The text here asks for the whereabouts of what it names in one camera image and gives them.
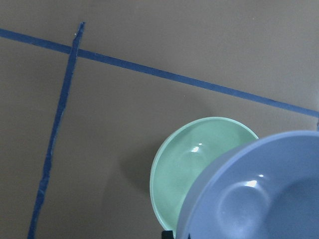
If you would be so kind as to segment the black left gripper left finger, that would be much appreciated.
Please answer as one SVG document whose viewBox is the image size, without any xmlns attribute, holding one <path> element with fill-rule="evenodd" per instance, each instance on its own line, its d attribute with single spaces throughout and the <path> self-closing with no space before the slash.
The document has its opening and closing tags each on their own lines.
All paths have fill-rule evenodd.
<svg viewBox="0 0 319 239">
<path fill-rule="evenodd" d="M 161 239 L 173 239 L 173 231 L 162 231 Z"/>
</svg>

